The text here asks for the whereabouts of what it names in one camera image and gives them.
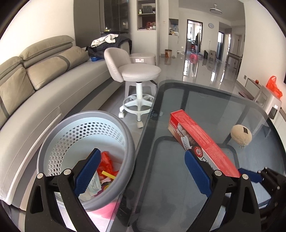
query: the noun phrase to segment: black tag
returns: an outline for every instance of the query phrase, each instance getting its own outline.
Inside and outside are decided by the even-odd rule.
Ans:
[[[244,133],[248,134],[248,130],[245,127],[243,128],[243,131],[244,131]]]

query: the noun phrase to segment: chair caster wheel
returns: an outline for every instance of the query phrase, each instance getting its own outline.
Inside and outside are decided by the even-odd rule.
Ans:
[[[142,128],[142,127],[143,127],[143,122],[142,122],[142,121],[137,122],[137,127],[138,127],[138,128]]]
[[[124,118],[124,116],[125,116],[125,115],[124,115],[124,112],[119,112],[119,114],[118,114],[118,117],[119,117],[119,118]]]

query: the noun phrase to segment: orange plastic bag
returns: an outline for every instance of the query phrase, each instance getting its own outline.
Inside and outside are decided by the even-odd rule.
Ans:
[[[277,88],[276,76],[272,76],[269,78],[269,81],[266,84],[266,88],[270,89],[279,99],[283,96],[280,89]]]
[[[116,176],[118,173],[118,171],[113,171],[112,160],[109,158],[108,151],[103,151],[101,153],[101,162],[97,168],[97,173],[98,173],[100,180],[103,180],[106,178],[106,176],[102,174],[102,171],[106,171],[109,174],[114,175],[114,176]]]

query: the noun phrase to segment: red box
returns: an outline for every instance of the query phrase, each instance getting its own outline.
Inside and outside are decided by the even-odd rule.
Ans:
[[[168,129],[185,150],[191,149],[213,170],[221,170],[226,176],[240,177],[230,159],[185,111],[181,109],[171,113]]]

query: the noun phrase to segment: white cloth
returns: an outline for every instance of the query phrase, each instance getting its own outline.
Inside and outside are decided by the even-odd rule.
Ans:
[[[116,34],[109,34],[107,36],[101,37],[99,39],[95,39],[92,43],[91,43],[91,47],[97,47],[99,45],[101,45],[104,42],[107,43],[115,43],[115,38],[118,37],[118,35]]]

